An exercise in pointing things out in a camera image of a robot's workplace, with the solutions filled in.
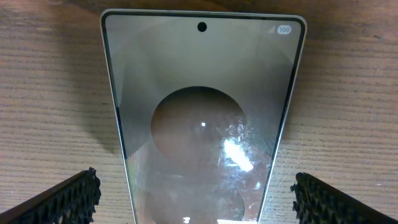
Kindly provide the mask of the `Galaxy S25 Ultra smartphone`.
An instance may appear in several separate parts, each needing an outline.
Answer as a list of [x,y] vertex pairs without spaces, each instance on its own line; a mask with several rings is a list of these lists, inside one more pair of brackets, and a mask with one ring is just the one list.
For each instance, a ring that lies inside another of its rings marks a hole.
[[259,223],[307,22],[108,9],[106,65],[136,223]]

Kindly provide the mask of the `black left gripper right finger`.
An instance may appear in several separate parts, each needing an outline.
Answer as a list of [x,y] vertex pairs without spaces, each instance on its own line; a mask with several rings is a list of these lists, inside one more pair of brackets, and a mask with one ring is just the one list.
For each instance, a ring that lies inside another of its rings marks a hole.
[[305,172],[295,176],[293,211],[300,224],[397,224],[397,220],[367,206]]

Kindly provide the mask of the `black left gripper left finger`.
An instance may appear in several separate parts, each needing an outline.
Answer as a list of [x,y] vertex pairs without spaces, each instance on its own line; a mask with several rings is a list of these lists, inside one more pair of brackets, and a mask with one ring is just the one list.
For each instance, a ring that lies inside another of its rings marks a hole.
[[93,223],[100,185],[96,170],[90,167],[3,212],[1,224]]

